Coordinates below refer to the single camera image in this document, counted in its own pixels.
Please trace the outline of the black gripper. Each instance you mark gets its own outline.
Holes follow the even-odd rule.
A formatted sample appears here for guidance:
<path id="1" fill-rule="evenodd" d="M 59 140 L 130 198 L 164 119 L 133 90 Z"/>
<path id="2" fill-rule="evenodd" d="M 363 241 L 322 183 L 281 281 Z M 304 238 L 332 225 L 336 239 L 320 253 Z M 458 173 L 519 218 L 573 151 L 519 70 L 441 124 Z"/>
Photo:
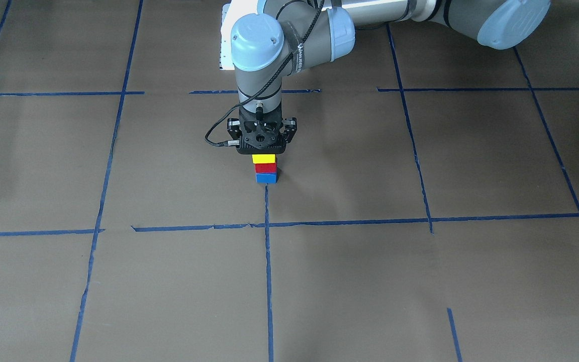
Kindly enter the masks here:
<path id="1" fill-rule="evenodd" d="M 262 113 L 261 116 L 253 112 L 239 112 L 239 119 L 227 119 L 227 131 L 231 137 L 227 146 L 240 146 L 242 137 L 256 137 L 259 134 L 279 137 L 281 127 L 283 143 L 289 144 L 298 130 L 296 117 L 282 119 L 281 112 Z"/>

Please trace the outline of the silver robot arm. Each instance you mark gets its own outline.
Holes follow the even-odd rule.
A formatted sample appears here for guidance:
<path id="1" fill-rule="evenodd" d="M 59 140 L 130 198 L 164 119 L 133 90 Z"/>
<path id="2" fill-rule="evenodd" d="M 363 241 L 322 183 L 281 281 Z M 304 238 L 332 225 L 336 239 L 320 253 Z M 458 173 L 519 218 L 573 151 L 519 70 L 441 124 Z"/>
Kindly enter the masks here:
<path id="1" fill-rule="evenodd" d="M 282 116 L 282 79 L 351 53 L 365 25 L 432 21 L 479 44 L 517 46 L 542 23 L 550 1 L 232 1 L 223 6 L 221 69 L 235 72 L 239 103 L 227 112 L 240 154 L 280 154 L 297 126 Z"/>

